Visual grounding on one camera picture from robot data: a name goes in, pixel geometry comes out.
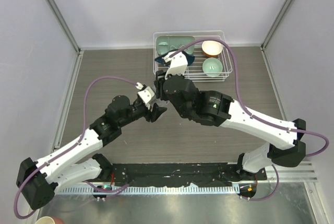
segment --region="white panel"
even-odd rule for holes
[[[16,223],[19,165],[51,151],[76,54],[45,0],[0,0],[0,17],[0,215]]]
[[[329,210],[334,208],[334,3],[333,0],[295,0],[270,42],[267,53],[288,120],[306,120],[311,131],[326,135],[329,148],[312,158],[317,177],[326,192]],[[324,141],[304,136],[307,152]]]
[[[260,44],[284,0],[55,0],[81,47],[152,45],[157,31],[223,30]]]

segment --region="bowl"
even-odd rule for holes
[[[202,43],[202,50],[206,56],[216,57],[223,51],[223,46],[219,42],[206,40]]]
[[[217,58],[208,58],[203,62],[203,72],[210,77],[218,77],[223,71],[223,64]]]

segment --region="wire rack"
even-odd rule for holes
[[[222,31],[185,31],[185,32],[156,32],[153,35],[153,45],[154,45],[154,55],[155,59],[158,57],[157,49],[156,49],[156,40],[159,36],[193,36],[195,39],[205,39],[205,38],[217,38],[225,41],[225,36]],[[232,73],[232,62],[230,54],[227,49],[223,46],[223,51],[219,54],[218,59],[223,64],[223,71],[219,73],[216,77],[207,76],[202,69],[203,62],[208,58],[202,51],[201,47],[202,43],[198,43],[195,45],[195,49],[193,55],[195,56],[195,61],[191,66],[187,67],[187,70],[184,76],[188,79],[191,79],[194,82],[214,82],[214,81],[225,81],[225,79]],[[153,59],[153,73],[155,74],[159,70],[166,71],[168,67],[159,64]]]

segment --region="floor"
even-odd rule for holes
[[[240,70],[240,90],[245,104],[259,112],[281,118],[268,72],[258,47],[233,48]],[[80,135],[85,90],[94,79],[104,75],[121,76],[153,85],[153,50],[85,51],[69,109],[62,146]],[[216,90],[236,98],[234,73],[224,82],[197,82],[200,90]],[[124,82],[103,80],[88,96],[87,122],[92,123],[117,95],[131,101],[137,90]],[[236,161],[239,154],[261,146],[264,141],[233,129],[201,126],[179,117],[168,106],[155,123],[144,119],[122,129],[122,135],[99,150],[112,163],[142,162],[224,162]]]
[[[257,197],[275,183],[259,184]],[[275,195],[248,202],[235,194],[132,195],[96,202],[91,195],[57,195],[39,217],[55,216],[64,223],[316,223],[303,183],[281,183]]]

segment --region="gray wood tabletop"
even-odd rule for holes
[[[244,103],[259,112],[281,119],[281,113],[259,47],[233,48],[240,72]],[[62,146],[82,131],[84,94],[88,85],[105,75],[125,77],[153,85],[153,49],[85,51],[64,130]],[[216,90],[236,98],[234,72],[224,82],[196,82],[200,90]],[[122,81],[103,80],[91,89],[87,101],[87,124],[104,113],[117,95],[133,101],[137,90]],[[122,135],[98,153],[111,162],[223,162],[236,161],[264,141],[243,132],[201,126],[179,117],[171,104],[155,123],[139,119],[122,128]]]

